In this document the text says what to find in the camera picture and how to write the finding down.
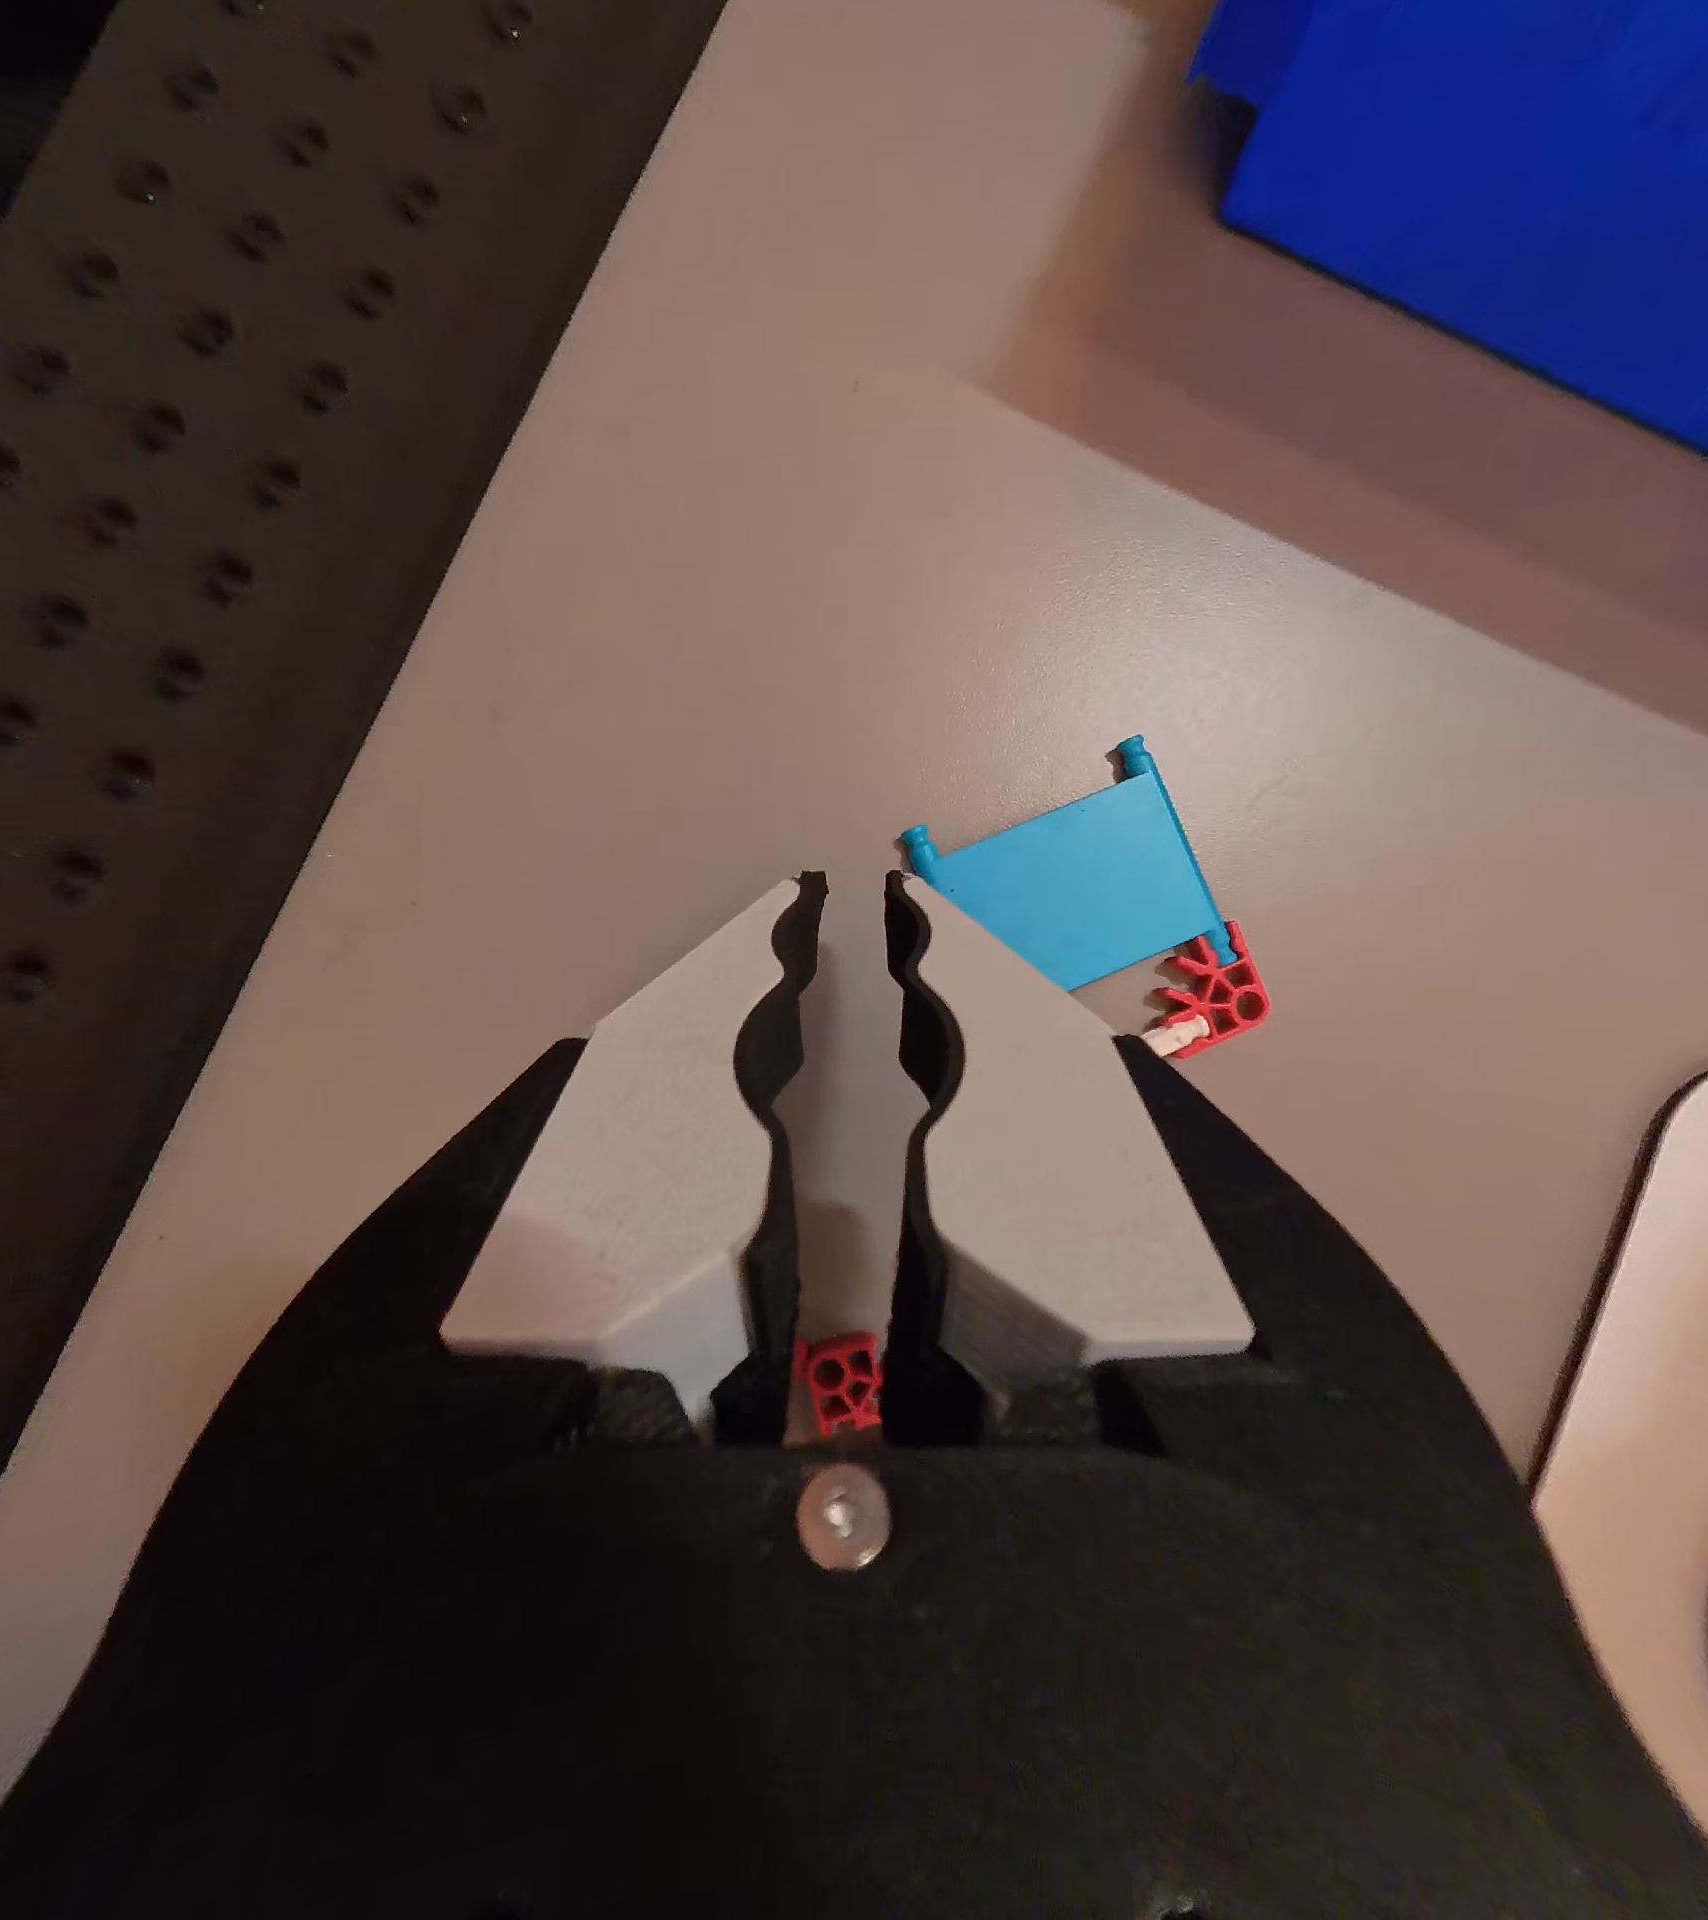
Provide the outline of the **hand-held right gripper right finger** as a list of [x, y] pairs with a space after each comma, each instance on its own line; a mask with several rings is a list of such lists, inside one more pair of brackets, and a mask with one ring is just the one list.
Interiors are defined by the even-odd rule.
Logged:
[[927, 1099], [888, 1331], [888, 1441], [1126, 1357], [1241, 1357], [1256, 1319], [1136, 1086], [1172, 1069], [929, 881], [888, 876], [901, 1069]]

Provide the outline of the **blue plastic bin with label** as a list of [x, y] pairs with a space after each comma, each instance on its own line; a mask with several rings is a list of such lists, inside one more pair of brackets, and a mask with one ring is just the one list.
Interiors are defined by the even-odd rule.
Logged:
[[1708, 459], [1708, 0], [1215, 5], [1219, 224]]

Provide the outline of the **red toy connector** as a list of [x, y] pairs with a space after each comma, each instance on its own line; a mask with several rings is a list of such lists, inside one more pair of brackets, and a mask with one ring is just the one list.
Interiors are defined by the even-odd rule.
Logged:
[[1189, 934], [1177, 944], [1162, 963], [1162, 1013], [1156, 1021], [1189, 1021], [1205, 1013], [1219, 1051], [1225, 1041], [1241, 1041], [1268, 1021], [1268, 989], [1249, 961], [1249, 944], [1236, 923], [1225, 923], [1215, 934]]
[[787, 1436], [826, 1441], [851, 1431], [882, 1431], [882, 1334], [798, 1334]]

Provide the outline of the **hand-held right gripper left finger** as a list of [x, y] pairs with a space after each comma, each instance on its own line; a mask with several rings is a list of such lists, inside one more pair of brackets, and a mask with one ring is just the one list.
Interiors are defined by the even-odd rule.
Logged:
[[826, 876], [804, 870], [608, 1009], [442, 1314], [442, 1344], [655, 1376], [722, 1441], [781, 1441], [804, 1069]]

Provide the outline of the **black perforated board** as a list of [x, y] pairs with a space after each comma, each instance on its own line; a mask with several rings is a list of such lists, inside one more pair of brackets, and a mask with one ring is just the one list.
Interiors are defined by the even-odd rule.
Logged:
[[111, 5], [0, 224], [0, 1470], [722, 5]]

